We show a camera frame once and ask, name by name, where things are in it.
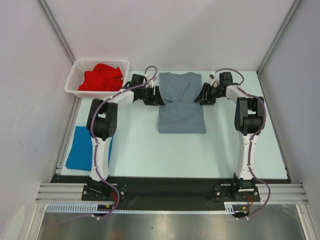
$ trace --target wall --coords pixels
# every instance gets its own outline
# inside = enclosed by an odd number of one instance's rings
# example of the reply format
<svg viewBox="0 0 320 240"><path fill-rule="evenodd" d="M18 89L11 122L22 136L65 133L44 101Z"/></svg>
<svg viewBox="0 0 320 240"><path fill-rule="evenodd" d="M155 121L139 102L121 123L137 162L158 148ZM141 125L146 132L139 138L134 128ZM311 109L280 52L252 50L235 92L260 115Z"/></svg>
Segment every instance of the wall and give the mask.
<svg viewBox="0 0 320 240"><path fill-rule="evenodd" d="M2 0L0 9L1 235L19 205L25 205L25 232L73 98L63 90L71 63L37 2Z"/></svg>
<svg viewBox="0 0 320 240"><path fill-rule="evenodd" d="M293 180L320 224L320 1L303 1L261 75Z"/></svg>
<svg viewBox="0 0 320 240"><path fill-rule="evenodd" d="M293 0L47 0L76 58L256 70Z"/></svg>

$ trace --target white table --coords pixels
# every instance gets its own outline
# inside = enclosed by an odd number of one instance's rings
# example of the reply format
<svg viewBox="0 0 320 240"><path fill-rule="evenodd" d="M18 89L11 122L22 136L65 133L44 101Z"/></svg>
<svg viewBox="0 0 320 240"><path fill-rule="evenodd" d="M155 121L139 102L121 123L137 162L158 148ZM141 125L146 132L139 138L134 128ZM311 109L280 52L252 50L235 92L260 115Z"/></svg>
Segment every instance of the white table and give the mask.
<svg viewBox="0 0 320 240"><path fill-rule="evenodd" d="M171 71L184 74L186 71ZM210 71L192 71L209 82ZM132 74L142 71L131 71ZM254 71L242 71L242 87L248 93L262 96ZM241 78L232 73L233 81ZM85 126L92 98L83 98L64 159L62 175L88 176L90 172L67 169L65 163L72 147L76 126ZM109 162L111 176L232 178L238 163L239 135L235 130L236 105L219 98L213 106L203 106L206 134L160 134L157 127L159 108L142 101L118 106L117 130ZM285 165L267 114L265 128L259 136L254 171L263 179L287 179Z"/></svg>

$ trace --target purple cable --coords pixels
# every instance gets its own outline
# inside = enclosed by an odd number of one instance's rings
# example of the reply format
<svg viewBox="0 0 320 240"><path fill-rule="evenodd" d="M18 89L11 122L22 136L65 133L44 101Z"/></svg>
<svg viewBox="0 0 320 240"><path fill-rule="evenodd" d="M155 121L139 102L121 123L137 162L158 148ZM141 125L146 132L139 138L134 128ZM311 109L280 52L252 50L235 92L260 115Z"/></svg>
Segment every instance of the purple cable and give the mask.
<svg viewBox="0 0 320 240"><path fill-rule="evenodd" d="M102 217L99 217L99 219L104 219L106 218L109 214L111 214L118 206L119 204L119 200L120 200L120 194L119 194L119 191L117 188L115 188L112 184L110 184L109 182L107 182L100 174L100 172L98 171L98 166L97 166L97 149L98 149L98 139L97 137L95 136L94 134L94 122L95 122L95 119L98 115L98 112L99 110L102 108L102 106L107 103L108 101L116 98L117 96L119 96L120 94L122 93L125 93L125 92L128 92L130 90L133 90L133 89L136 89L136 88L140 88L146 84L148 84L149 82L151 82L153 79L155 79L157 73L158 73L158 69L156 68L156 66L148 66L145 71L144 71L144 74L147 74L147 70L149 68L154 68L155 70L155 73L153 74L153 76L148 80L148 81L145 81L143 82L142 84L139 84L137 86L133 86L133 87L130 87L130 88L126 88L126 89L122 89L120 92L117 92L115 95L107 98L106 100L104 100L98 107L97 109L95 110L94 114L93 114L93 117L92 117L92 120L91 120L91 125L90 125L90 133L92 135L92 137L94 138L95 140L95 147L94 147L94 156L93 156L93 164L94 164L94 167L95 167L95 171L96 171L96 174L98 175L98 177L101 179L102 182L104 182L105 184L107 184L109 187L113 188L113 190L116 192L116 203L114 204L113 208L108 212L106 213L105 215L103 215ZM63 224L63 223L66 223L66 222L69 222L73 219L78 219L78 218L82 218L82 217L92 217L92 214L83 214L83 215L79 215L79 216L75 216L75 217L72 217L72 218L69 218L69 219L66 219L66 220L63 220L63 221L60 221L60 222L57 222L57 223L54 223L54 224L49 224L49 226L51 227L54 227L54 226L57 226L59 224Z"/></svg>
<svg viewBox="0 0 320 240"><path fill-rule="evenodd" d="M245 77L244 77L239 71L237 71L237 70L235 70L235 69L233 69L233 68L224 67L224 68L218 69L218 70L215 71L215 72L217 73L217 72L222 71L222 70L230 70L230 71L233 71L233 72L239 74L239 75L241 76L241 78L242 78L242 81L238 84L238 87L237 87L237 88L239 89L239 91L242 92L243 94L245 94L246 96L249 96L249 97L251 97L251 98L257 99L257 100L261 103L261 105L262 105L262 107L263 107L264 118L263 118L263 120L262 120L262 125L261 125L261 127L258 129L258 131L256 131L256 132L251 136L250 140L253 140L254 137L255 137L256 135L260 134L260 132L262 131L262 129L265 128L266 120L267 120L267 110L266 110L265 104L264 104L264 102L263 102L259 97L255 96L255 95L252 95L252 94L249 94L249 93L247 93L246 91L244 91L242 88L240 88L241 84L243 84L244 81L245 81ZM248 151L249 153L248 153L248 164L247 164L247 166L248 166L249 171L250 171L251 175L253 176L253 178L254 178L256 181L258 181L258 182L266 185L266 187L268 188L268 196L267 196L264 204L263 204L257 211L255 211L254 213L250 214L249 216L253 216L253 215L257 214L258 212L260 212L260 211L267 205L267 203L269 202L270 196L271 196L271 188L270 188L269 184L266 183L265 181L261 180L260 178L258 178L258 177L254 174L254 171L252 171L252 169L251 169L251 150L252 150L252 141L250 141L250 143L249 143L249 151Z"/></svg>

